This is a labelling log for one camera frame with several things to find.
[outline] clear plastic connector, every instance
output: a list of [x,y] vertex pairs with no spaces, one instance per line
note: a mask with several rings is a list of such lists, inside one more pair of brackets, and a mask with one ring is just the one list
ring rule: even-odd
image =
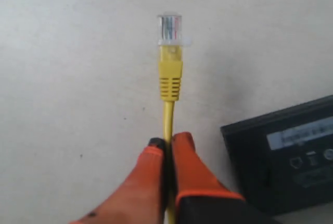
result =
[[158,45],[183,45],[182,16],[178,14],[162,14],[159,20]]

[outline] yellow ethernet cable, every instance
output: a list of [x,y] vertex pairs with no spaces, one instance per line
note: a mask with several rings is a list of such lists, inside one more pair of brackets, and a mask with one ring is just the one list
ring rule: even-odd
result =
[[[159,17],[159,46],[160,61],[158,64],[160,93],[164,101],[163,107],[163,138],[166,141],[166,160],[168,174],[172,168],[171,138],[173,125],[173,109],[175,101],[179,100],[182,61],[182,17],[177,14],[163,14]],[[169,189],[168,196],[168,221],[175,224],[175,195]]]

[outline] white wall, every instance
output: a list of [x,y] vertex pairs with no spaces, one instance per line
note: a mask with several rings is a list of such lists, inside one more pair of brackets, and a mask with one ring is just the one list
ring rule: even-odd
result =
[[[66,223],[160,136],[157,21],[183,15],[175,131],[235,189],[219,127],[332,94],[332,0],[0,0],[0,222]],[[331,223],[332,205],[280,217]]]

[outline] white surface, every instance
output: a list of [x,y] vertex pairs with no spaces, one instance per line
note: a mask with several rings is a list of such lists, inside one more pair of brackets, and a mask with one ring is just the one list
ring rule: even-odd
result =
[[[170,10],[194,39],[175,131],[227,186],[221,125],[332,94],[332,0],[0,0],[1,223],[81,217],[161,135],[156,15]],[[280,219],[331,223],[331,208]]]

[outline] black device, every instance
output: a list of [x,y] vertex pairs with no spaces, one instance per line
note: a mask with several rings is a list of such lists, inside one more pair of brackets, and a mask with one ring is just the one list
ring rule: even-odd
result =
[[333,96],[221,127],[242,194],[277,215],[333,201]]

